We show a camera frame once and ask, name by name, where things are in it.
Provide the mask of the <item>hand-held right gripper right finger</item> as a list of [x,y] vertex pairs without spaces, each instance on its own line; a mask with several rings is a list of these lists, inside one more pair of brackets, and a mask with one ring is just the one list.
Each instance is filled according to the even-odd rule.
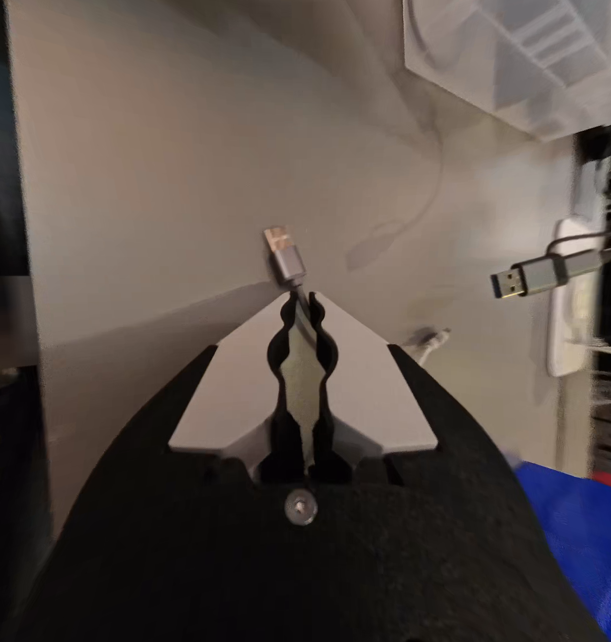
[[311,478],[348,483],[364,460],[434,450],[437,437],[390,344],[321,293],[310,293],[310,314],[324,372]]

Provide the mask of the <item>dark grey USB adapter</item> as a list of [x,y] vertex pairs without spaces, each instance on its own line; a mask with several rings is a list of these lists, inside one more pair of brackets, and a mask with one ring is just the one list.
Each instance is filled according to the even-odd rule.
[[577,234],[555,239],[547,246],[545,253],[534,259],[517,262],[498,274],[490,276],[496,299],[526,297],[548,292],[568,285],[575,277],[600,271],[611,262],[611,245],[574,253],[557,252],[560,245],[577,241],[610,239],[611,231]]

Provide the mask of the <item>wooden book stand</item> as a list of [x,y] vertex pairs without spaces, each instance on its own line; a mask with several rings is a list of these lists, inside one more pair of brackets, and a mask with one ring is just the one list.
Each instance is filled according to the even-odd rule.
[[[574,215],[558,221],[555,239],[594,232],[592,225]],[[597,249],[603,239],[568,241],[558,246],[562,254]],[[552,378],[586,369],[592,360],[590,344],[595,339],[598,289],[601,271],[570,278],[567,285],[550,293],[546,365]]]

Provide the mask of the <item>blue plastic bin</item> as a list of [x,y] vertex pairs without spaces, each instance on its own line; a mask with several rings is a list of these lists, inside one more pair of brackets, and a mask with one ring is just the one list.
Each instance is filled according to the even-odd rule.
[[611,640],[611,474],[575,477],[510,455],[549,547]]

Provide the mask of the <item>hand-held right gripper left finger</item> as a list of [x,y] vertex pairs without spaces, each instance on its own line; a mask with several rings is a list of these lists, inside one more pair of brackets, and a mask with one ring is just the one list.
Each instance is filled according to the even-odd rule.
[[222,339],[183,412],[173,452],[240,460],[264,482],[304,477],[300,426],[287,409],[282,365],[297,298],[284,293]]

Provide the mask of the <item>clear plastic divided bin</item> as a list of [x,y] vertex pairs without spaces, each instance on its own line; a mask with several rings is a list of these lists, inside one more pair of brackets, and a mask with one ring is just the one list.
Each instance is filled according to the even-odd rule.
[[403,1],[408,70],[542,141],[611,125],[611,1]]

